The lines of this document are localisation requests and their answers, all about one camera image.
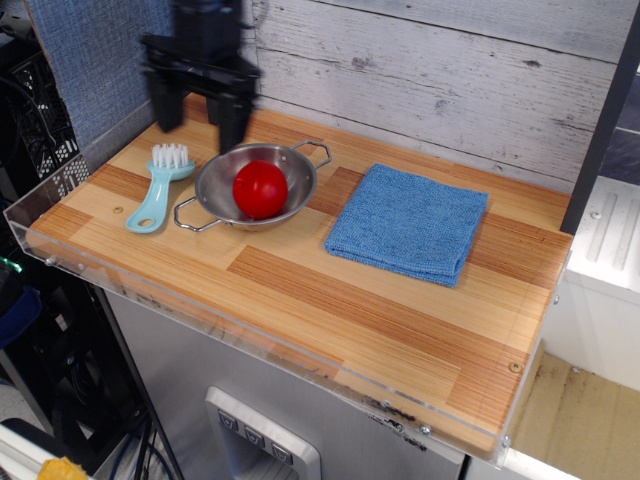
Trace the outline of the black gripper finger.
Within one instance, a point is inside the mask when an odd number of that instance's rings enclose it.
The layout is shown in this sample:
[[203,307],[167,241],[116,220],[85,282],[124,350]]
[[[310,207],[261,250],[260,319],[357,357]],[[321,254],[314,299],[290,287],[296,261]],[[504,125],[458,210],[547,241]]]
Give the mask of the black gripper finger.
[[219,152],[227,153],[245,138],[254,109],[255,83],[233,86],[214,82],[206,98],[208,120],[218,127]]
[[148,72],[148,89],[159,127],[168,133],[183,123],[184,88],[175,72]]

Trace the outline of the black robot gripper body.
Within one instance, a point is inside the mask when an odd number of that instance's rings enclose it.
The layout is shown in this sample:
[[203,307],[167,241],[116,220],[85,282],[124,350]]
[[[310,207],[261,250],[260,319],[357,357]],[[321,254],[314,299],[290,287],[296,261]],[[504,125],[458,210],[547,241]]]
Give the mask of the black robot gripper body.
[[247,28],[240,1],[173,1],[173,31],[169,35],[145,34],[143,67],[148,85],[152,70],[175,72],[184,95],[206,97],[214,82],[244,86],[256,83],[257,67],[241,56],[241,40]]

